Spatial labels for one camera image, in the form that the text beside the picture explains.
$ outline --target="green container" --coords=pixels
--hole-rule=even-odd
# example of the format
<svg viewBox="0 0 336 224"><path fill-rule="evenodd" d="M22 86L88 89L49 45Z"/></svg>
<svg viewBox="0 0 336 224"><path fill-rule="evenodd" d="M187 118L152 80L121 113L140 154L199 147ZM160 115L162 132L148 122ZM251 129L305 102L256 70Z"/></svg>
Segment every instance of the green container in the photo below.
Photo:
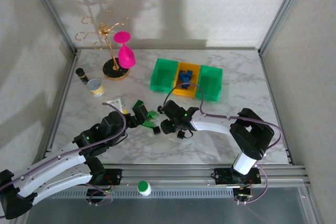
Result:
<svg viewBox="0 0 336 224"><path fill-rule="evenodd" d="M178 66L176 60L157 59L151 78L151 90L169 93L173 89Z"/></svg>
<svg viewBox="0 0 336 224"><path fill-rule="evenodd" d="M198 85L204 92L205 100L218 102L222 91L222 68L213 68L209 66L201 66L198 78ZM198 89L196 97L202 99L202 93Z"/></svg>

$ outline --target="small green object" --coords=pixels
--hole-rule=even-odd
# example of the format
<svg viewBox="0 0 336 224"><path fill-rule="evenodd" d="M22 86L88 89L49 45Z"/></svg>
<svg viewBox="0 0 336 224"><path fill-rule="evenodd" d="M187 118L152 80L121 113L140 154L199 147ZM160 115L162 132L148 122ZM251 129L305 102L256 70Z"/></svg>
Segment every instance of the small green object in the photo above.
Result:
<svg viewBox="0 0 336 224"><path fill-rule="evenodd" d="M141 191L141 192L144 192L148 189L148 182L147 181L140 181L138 183L138 190Z"/></svg>
<svg viewBox="0 0 336 224"><path fill-rule="evenodd" d="M148 117L155 119L157 117L157 113L151 110L150 112L148 112Z"/></svg>
<svg viewBox="0 0 336 224"><path fill-rule="evenodd" d="M139 106L141 106L141 105L144 105L144 104L145 104L145 103L144 103L143 101L138 100L138 101L135 103L135 105L133 106L132 109L134 109L134 108L136 108L136 107L139 107Z"/></svg>
<svg viewBox="0 0 336 224"><path fill-rule="evenodd" d="M144 121L142 126L152 129L152 128L154 128L154 123L152 123L150 121Z"/></svg>
<svg viewBox="0 0 336 224"><path fill-rule="evenodd" d="M199 75L198 85L204 92L205 100L218 102L222 92L222 68L202 65ZM196 91L196 97L202 99L202 93L199 89Z"/></svg>
<svg viewBox="0 0 336 224"><path fill-rule="evenodd" d="M157 59L151 78L151 90L169 93L174 86L178 66L176 60Z"/></svg>

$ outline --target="small cup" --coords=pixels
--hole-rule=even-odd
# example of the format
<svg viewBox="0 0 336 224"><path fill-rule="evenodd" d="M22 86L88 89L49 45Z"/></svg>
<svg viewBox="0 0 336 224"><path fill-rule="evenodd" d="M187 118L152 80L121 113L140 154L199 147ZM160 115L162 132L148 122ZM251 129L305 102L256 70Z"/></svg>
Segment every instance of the small cup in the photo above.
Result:
<svg viewBox="0 0 336 224"><path fill-rule="evenodd" d="M94 97L99 97L102 94L104 94L104 87L101 85L101 80L99 79L89 80L86 87L88 87L88 89L90 90L91 94L93 94Z"/></svg>

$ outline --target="pink wine glass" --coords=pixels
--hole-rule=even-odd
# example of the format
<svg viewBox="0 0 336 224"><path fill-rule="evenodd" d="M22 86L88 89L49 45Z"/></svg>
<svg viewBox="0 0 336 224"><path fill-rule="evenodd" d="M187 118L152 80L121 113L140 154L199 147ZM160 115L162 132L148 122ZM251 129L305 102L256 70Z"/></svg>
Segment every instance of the pink wine glass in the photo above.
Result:
<svg viewBox="0 0 336 224"><path fill-rule="evenodd" d="M131 68L137 62L133 50L126 46L126 42L130 39L131 34L127 31L120 31L114 35L114 41L122 44L118 53L119 64L122 68Z"/></svg>

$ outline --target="marble surface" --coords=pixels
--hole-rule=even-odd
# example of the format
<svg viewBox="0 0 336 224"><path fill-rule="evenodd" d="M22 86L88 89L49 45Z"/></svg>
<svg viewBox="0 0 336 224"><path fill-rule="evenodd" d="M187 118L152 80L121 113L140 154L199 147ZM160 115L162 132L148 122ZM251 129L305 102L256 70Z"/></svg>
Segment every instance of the marble surface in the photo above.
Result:
<svg viewBox="0 0 336 224"><path fill-rule="evenodd" d="M165 93L150 90L151 75L157 58L172 59L200 65L223 68L223 88L219 102L205 102L204 111L236 115L242 108L251 108L262 119L277 123L270 94L254 50L135 50L136 65L120 81L107 79L103 64L110 59L106 50L82 50L76 67L82 67L89 79L100 78L105 93L96 98L72 76L52 151L58 150L82 131L108 115L111 108L102 102L122 96L124 109L132 112L138 99L145 102L147 110L156 110L166 97ZM199 106L200 100L172 95L185 109ZM159 115L156 125L165 120ZM104 164L231 164L240 149L230 136L215 132L196 132L190 139L178 139L175 134L154 136L152 129L138 126L128 129L129 137L118 146L99 156ZM269 150L261 164L288 164L283 143Z"/></svg>

